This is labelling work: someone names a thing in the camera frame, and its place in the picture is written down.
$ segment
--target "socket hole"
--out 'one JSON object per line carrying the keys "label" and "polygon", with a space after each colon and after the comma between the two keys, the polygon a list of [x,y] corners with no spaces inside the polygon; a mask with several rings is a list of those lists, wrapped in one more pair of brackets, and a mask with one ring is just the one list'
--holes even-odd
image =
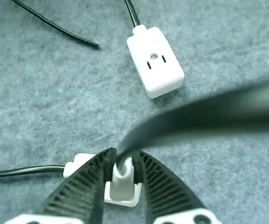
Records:
{"label": "socket hole", "polygon": [[162,57],[164,63],[166,63],[166,58],[164,57],[164,55],[162,55],[161,57]]}
{"label": "socket hole", "polygon": [[150,65],[150,63],[149,63],[149,62],[147,62],[147,64],[148,64],[149,69],[151,69],[151,65]]}
{"label": "socket hole", "polygon": [[157,54],[155,54],[155,53],[151,54],[151,59],[157,59],[157,58],[158,58]]}

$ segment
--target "gray carpet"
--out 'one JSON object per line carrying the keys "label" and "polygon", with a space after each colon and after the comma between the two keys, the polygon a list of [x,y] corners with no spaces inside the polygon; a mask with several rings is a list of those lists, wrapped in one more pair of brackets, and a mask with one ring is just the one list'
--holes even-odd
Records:
{"label": "gray carpet", "polygon": [[[126,47],[132,23],[123,0],[25,0],[76,43],[10,0],[0,0],[0,170],[65,164],[79,152],[116,146],[136,122],[188,100],[269,78],[269,0],[134,0],[158,26],[186,78],[150,100]],[[269,223],[269,133],[190,141],[149,153],[224,223]],[[0,179],[0,224],[31,212],[61,175]],[[136,208],[106,205],[105,224],[144,223]]]}

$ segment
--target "electrical socket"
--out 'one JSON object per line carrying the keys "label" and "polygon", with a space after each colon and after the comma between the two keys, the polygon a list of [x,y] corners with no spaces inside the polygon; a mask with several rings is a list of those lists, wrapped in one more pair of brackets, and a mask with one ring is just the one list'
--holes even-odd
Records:
{"label": "electrical socket", "polygon": [[147,96],[153,99],[178,89],[185,74],[161,30],[138,25],[132,33],[127,45]]}

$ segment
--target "plug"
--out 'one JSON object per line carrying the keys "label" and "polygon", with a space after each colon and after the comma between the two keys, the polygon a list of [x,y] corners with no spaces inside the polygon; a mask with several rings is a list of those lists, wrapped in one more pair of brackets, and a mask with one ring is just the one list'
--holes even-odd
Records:
{"label": "plug", "polygon": [[[67,162],[64,168],[63,177],[68,178],[76,172],[83,164],[87,163],[95,155],[89,153],[78,153],[72,162]],[[122,175],[114,165],[112,171],[112,181],[105,183],[104,202],[126,207],[135,207],[139,200],[142,190],[142,183],[134,182],[134,167],[132,158],[125,162],[125,173]]]}
{"label": "plug", "polygon": [[127,45],[147,96],[154,99],[180,88],[185,74],[161,30],[138,25],[132,33]]}

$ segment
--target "black cable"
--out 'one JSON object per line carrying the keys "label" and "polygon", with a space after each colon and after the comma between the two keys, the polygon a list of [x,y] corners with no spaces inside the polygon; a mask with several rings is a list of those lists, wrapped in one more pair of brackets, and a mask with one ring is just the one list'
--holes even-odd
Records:
{"label": "black cable", "polygon": [[130,14],[130,17],[131,17],[131,20],[132,20],[134,27],[137,27],[140,24],[140,22],[138,20],[138,15],[135,12],[133,4],[132,4],[131,0],[125,0],[125,3],[126,3],[126,6],[128,8],[128,11],[129,11],[129,14]]}
{"label": "black cable", "polygon": [[229,91],[161,113],[133,128],[118,146],[117,166],[132,152],[175,140],[269,131],[269,82]]}
{"label": "black cable", "polygon": [[48,165],[48,166],[36,166],[26,167],[11,170],[0,171],[0,177],[19,176],[27,174],[42,174],[42,173],[63,173],[64,166]]}
{"label": "black cable", "polygon": [[53,23],[52,21],[48,20],[47,18],[45,18],[44,16],[40,15],[39,13],[37,13],[36,11],[32,10],[30,7],[28,7],[27,5],[23,4],[21,1],[19,0],[12,0],[14,3],[16,3],[17,5],[19,5],[20,7],[22,7],[23,9],[27,10],[29,13],[33,14],[34,16],[36,16],[38,19],[42,20],[44,23],[50,25],[51,27],[55,28],[56,30],[62,32],[65,35],[68,35],[69,37],[80,41],[82,43],[85,43],[93,48],[98,49],[100,46],[97,43],[94,43],[92,41],[89,41],[87,39],[84,39],[80,36],[77,36],[65,29],[63,29],[62,27],[56,25],[55,23]]}

